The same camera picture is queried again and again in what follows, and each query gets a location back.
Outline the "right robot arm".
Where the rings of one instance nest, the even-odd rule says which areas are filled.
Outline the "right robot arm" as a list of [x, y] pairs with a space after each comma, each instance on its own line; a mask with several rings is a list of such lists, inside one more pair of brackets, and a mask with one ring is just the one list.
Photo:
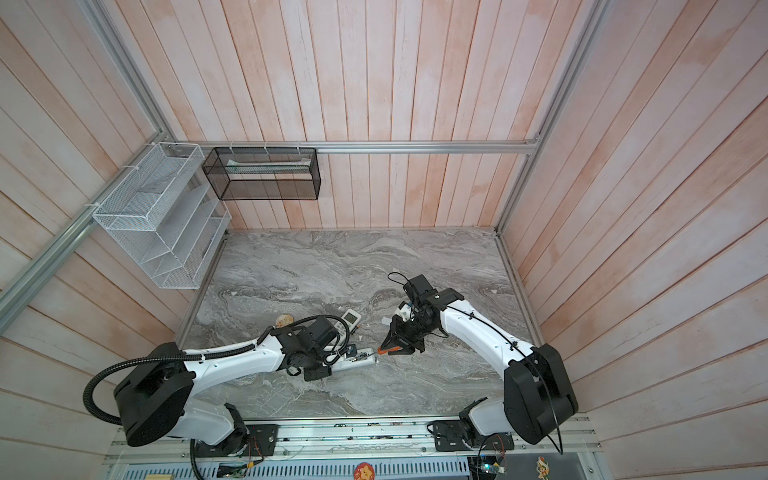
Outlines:
[[452, 288], [438, 291], [423, 275], [401, 283], [407, 300], [390, 321], [380, 355], [422, 353], [426, 337], [438, 332], [455, 336], [499, 375], [503, 394], [481, 398], [465, 407], [457, 421], [434, 434], [481, 450], [494, 437], [517, 435], [537, 444], [579, 410], [560, 353], [551, 345], [535, 346], [502, 330]]

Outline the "round wooden coaster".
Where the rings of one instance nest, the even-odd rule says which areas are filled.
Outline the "round wooden coaster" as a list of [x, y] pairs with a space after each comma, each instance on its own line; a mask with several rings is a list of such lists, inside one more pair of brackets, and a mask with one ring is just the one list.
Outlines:
[[295, 322], [295, 319], [290, 314], [282, 314], [275, 321], [276, 328], [284, 328]]

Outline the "white TV remote control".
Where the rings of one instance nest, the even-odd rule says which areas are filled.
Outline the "white TV remote control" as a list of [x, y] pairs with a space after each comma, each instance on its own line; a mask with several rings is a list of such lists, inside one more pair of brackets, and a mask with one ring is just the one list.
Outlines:
[[333, 374], [337, 374], [338, 372], [342, 371], [372, 366], [376, 363], [377, 355], [375, 353], [368, 351], [358, 351], [354, 356], [345, 355], [342, 357], [334, 365], [331, 366], [331, 371]]

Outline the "white air conditioner remote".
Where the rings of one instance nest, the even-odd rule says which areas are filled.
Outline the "white air conditioner remote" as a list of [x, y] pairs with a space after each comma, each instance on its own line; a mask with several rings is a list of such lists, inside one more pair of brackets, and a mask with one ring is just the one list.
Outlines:
[[362, 315], [353, 309], [347, 309], [340, 318], [345, 322], [350, 331], [354, 331], [362, 321]]

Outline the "orange handled screwdriver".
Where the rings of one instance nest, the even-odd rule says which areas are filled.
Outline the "orange handled screwdriver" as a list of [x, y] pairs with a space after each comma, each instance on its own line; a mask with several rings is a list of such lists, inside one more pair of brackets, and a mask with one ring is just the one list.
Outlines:
[[377, 354], [378, 355], [392, 355], [392, 354], [395, 354], [396, 352], [399, 352], [401, 350], [402, 350], [402, 347], [400, 347], [400, 346], [394, 346], [394, 347], [390, 347], [390, 348], [378, 348], [377, 349]]

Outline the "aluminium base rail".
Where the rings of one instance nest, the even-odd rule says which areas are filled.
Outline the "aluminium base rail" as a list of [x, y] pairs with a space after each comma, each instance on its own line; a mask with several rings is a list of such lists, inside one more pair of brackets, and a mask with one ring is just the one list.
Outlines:
[[[433, 434], [459, 421], [457, 416], [338, 417], [319, 419], [252, 420], [258, 439], [242, 448], [245, 460], [274, 461], [384, 457], [436, 457]], [[600, 452], [596, 430], [586, 415], [567, 420], [537, 444], [512, 433], [505, 447], [511, 457], [523, 453]]]

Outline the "horizontal aluminium frame rail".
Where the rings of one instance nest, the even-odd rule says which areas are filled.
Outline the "horizontal aluminium frame rail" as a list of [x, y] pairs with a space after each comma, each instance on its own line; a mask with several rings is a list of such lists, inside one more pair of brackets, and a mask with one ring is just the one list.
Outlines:
[[198, 145], [204, 152], [213, 148], [251, 148], [265, 153], [310, 149], [317, 154], [531, 154], [538, 149], [535, 140], [174, 142], [187, 144]]

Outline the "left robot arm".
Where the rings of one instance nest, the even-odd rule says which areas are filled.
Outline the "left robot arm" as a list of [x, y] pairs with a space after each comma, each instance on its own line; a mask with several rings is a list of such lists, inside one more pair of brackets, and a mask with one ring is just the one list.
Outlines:
[[228, 402], [205, 402], [200, 394], [262, 373], [284, 371], [307, 381], [328, 377], [349, 340], [343, 318], [314, 315], [224, 347], [182, 350], [168, 342], [94, 375], [82, 401], [95, 418], [121, 426], [131, 447], [171, 437], [189, 441], [194, 454], [240, 454], [252, 444], [241, 413]]

